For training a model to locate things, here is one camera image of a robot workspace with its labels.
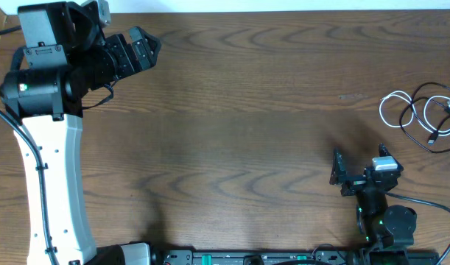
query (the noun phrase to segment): white background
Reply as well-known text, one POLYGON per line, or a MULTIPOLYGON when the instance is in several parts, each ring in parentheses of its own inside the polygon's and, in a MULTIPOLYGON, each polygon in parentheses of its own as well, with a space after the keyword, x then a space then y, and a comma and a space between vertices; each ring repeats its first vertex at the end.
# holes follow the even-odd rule
MULTIPOLYGON (((0 0, 0 8, 6 14, 14 15, 19 5, 52 1, 60 0, 0 0)), ((85 0, 74 1, 82 4, 85 0)), ((450 9, 450 0, 110 0, 108 2, 111 13, 450 9)))

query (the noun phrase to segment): white cable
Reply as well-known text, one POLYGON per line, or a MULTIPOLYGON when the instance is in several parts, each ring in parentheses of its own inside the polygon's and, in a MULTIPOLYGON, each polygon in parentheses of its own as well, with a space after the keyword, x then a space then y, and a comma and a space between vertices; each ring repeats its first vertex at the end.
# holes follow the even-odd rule
MULTIPOLYGON (((383 114, 382 114, 382 105, 384 104, 384 102, 385 102, 387 99, 389 99, 389 98, 392 97, 392 96, 396 96, 396 97, 398 97, 398 98, 400 98, 400 99, 403 99, 403 100, 404 100, 405 102, 407 102, 408 104, 411 104, 412 99, 411 99, 411 96, 409 96, 409 94, 406 93, 406 92, 404 92, 404 91, 393 91, 392 93, 389 93, 388 95, 386 95, 385 97, 383 97, 383 98, 382 98, 382 101, 380 102, 380 106, 379 106, 379 114, 380 114, 380 118, 382 118, 382 121, 383 121, 387 126, 389 126, 389 127, 392 127, 392 128, 399 128, 400 125, 391 125, 391 124, 389 124, 389 123, 385 120, 385 118, 384 118, 384 116, 383 116, 383 114)), ((428 119, 427 119, 427 116, 426 116, 426 109, 427 109, 427 106, 428 106, 429 102, 430 102, 431 100, 435 99, 435 98, 442 98, 442 99, 447 99, 448 101, 450 101, 450 98, 447 97, 447 96, 432 96, 432 97, 430 97, 430 98, 427 100, 426 104, 424 105, 424 109, 423 109, 423 117, 424 117, 424 121, 426 121, 426 123, 429 125, 429 127, 431 127, 431 129, 428 128, 428 127, 426 127, 426 126, 424 126, 423 123, 421 123, 421 121, 418 120, 418 122, 419 122, 419 124, 422 126, 422 128, 424 128, 425 130, 427 130, 427 131, 430 132, 430 133, 433 133, 434 130, 436 130, 436 128, 435 128, 434 126, 432 126, 432 125, 429 123, 429 121, 428 121, 428 119)), ((414 110, 414 111, 411 113, 411 119, 410 119, 406 124, 403 124, 403 127, 410 125, 411 122, 412 122, 412 120, 413 120, 413 117, 415 116, 415 114, 417 114, 416 108, 415 108, 415 107, 413 108, 413 110, 414 110)), ((450 132, 447 133, 448 131, 450 131, 450 128, 449 128, 448 130, 439 130, 439 136, 447 136, 447 135, 450 135, 450 132)))
MULTIPOLYGON (((393 91, 392 93, 389 93, 386 97, 382 98, 382 102, 380 102, 380 106, 379 106, 379 114, 380 114, 380 118, 382 118, 382 121, 392 127, 392 128, 399 128, 400 125, 391 125, 389 124, 387 121, 385 121, 384 116, 382 114, 382 105, 384 104, 385 100, 389 99, 392 96, 396 96, 400 99, 403 99, 405 102, 407 102, 408 104, 411 104, 411 96, 408 95, 408 93, 406 93, 405 91, 393 91), (397 93, 402 93, 403 95, 405 95, 408 99, 405 99, 404 97, 397 95, 397 93)), ((409 124, 411 124, 411 121, 413 121, 413 117, 415 116, 416 113, 416 109, 413 108, 413 110, 415 110, 414 113, 411 113, 411 119, 408 121, 407 124, 403 124, 403 127, 408 126, 409 124)))
MULTIPOLYGON (((428 121, 428 117, 426 115, 426 109, 428 107, 429 102, 432 99, 436 99, 436 98, 441 98, 441 99, 447 99, 448 101, 450 101, 450 98, 447 96, 431 96, 428 101, 426 102, 426 104, 424 105, 424 109, 423 109, 423 116, 424 116, 424 121, 426 121, 426 124, 428 124, 433 130, 436 130, 436 128, 434 126, 432 126, 429 121, 428 121)), ((439 130, 439 136, 447 136, 450 135, 450 133, 447 133, 450 130, 450 128, 448 130, 439 130)))

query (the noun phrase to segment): wooden table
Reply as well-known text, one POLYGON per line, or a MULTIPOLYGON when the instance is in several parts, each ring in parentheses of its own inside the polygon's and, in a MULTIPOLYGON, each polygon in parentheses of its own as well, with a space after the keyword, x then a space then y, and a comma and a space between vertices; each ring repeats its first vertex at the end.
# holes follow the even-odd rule
MULTIPOLYGON (((6 27, 17 23, 9 17, 6 27)), ((328 184, 336 146, 355 174, 385 143, 405 167, 394 192, 450 207, 450 153, 423 151, 378 113, 391 91, 450 85, 450 11, 114 15, 106 34, 133 26, 161 39, 158 65, 85 111, 84 195, 99 246, 361 244, 355 198, 328 184)), ((0 83, 23 44, 21 32, 1 38, 0 83)), ((388 119, 403 106, 388 102, 388 119)), ((418 212, 413 248, 444 250, 448 213, 389 203, 418 212)), ((0 264, 25 263, 28 247, 21 154, 0 121, 0 264)))

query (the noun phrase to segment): white wall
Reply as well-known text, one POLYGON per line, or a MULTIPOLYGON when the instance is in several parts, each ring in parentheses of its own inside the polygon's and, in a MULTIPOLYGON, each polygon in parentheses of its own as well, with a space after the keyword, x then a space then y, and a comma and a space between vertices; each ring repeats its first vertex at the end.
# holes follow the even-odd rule
MULTIPOLYGON (((19 5, 52 1, 60 0, 0 0, 0 8, 13 15, 19 5)), ((450 0, 110 0, 109 5, 111 13, 422 10, 450 9, 450 0)))

